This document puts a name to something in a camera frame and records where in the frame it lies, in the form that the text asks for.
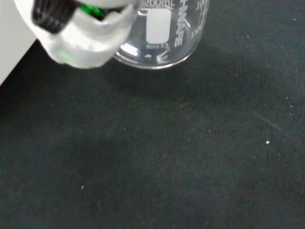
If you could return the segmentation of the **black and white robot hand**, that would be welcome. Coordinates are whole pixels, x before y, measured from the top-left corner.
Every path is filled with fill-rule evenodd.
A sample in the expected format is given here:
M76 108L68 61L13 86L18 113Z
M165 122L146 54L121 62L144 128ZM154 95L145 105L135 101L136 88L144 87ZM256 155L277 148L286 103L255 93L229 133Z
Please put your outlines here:
M103 66L127 40L138 0L16 0L46 53L74 68Z

